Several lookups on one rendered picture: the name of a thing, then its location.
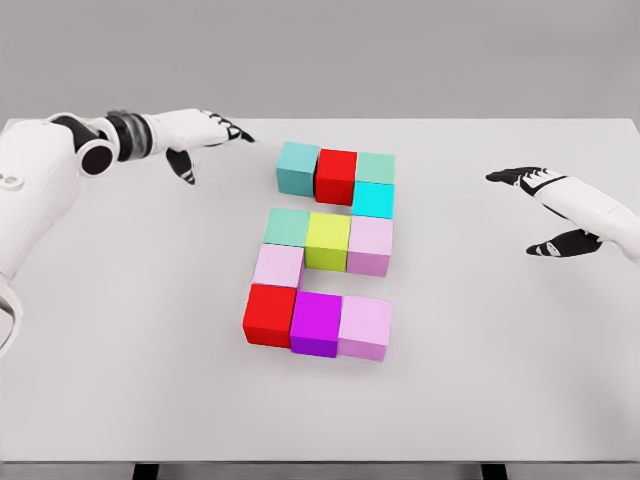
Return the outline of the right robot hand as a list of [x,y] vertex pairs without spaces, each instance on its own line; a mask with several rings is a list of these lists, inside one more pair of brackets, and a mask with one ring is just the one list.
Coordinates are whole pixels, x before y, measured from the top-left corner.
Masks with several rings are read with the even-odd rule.
[[530,256],[568,258],[596,252],[608,232],[616,201],[582,180],[542,167],[491,172],[486,179],[522,190],[576,228],[526,249]]

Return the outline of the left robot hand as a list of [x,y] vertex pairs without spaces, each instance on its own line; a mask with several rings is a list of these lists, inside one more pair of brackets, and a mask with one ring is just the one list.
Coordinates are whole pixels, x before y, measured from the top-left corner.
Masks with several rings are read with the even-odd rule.
[[173,172],[189,185],[196,183],[190,150],[216,147],[235,140],[255,142],[248,132],[210,111],[184,110],[174,113],[170,119],[173,121],[172,137],[165,156]]

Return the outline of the teal cube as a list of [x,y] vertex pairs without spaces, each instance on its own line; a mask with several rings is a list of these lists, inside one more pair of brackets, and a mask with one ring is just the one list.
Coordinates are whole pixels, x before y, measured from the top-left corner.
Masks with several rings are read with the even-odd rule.
[[316,145],[285,142],[276,166],[280,193],[314,197],[314,178],[321,148]]

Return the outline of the mint green cube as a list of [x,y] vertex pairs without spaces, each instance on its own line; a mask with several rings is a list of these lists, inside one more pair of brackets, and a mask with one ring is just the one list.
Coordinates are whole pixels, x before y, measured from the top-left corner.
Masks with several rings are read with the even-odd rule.
[[395,184],[395,156],[372,152],[357,154],[356,180],[376,184]]
[[304,248],[310,212],[286,208],[272,208],[263,237],[265,244]]

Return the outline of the red cube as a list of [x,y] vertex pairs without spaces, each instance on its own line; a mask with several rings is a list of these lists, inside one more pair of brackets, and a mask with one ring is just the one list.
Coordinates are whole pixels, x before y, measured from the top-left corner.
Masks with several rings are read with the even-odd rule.
[[321,149],[315,176],[315,199],[319,203],[351,206],[356,178],[357,153]]
[[296,296],[295,288],[252,284],[242,322],[246,340],[289,349]]

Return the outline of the pale pink cube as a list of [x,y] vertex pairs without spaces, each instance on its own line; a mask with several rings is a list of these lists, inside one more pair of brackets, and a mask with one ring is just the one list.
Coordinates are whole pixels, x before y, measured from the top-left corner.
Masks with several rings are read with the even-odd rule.
[[259,250],[253,282],[300,288],[304,278],[304,253],[302,247],[263,243]]
[[392,248],[392,219],[353,215],[346,271],[352,274],[385,277]]
[[382,362],[390,340],[393,305],[359,296],[343,298],[337,354]]

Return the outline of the yellow cube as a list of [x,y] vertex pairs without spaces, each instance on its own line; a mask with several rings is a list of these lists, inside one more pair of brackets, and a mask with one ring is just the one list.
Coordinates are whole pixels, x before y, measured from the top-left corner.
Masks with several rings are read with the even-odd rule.
[[307,268],[345,272],[351,217],[311,212],[305,242]]

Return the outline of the cyan cube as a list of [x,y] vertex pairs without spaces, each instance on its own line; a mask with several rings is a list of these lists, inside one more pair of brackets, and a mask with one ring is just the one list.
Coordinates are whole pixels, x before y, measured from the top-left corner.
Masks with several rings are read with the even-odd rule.
[[391,184],[357,181],[354,188],[352,214],[392,219],[394,199],[395,187]]

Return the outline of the magenta cube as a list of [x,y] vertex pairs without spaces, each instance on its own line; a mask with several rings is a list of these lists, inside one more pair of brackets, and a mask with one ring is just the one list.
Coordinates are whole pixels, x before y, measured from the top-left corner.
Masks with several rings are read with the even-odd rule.
[[337,356],[342,300],[338,295],[297,293],[290,329],[294,353],[327,358]]

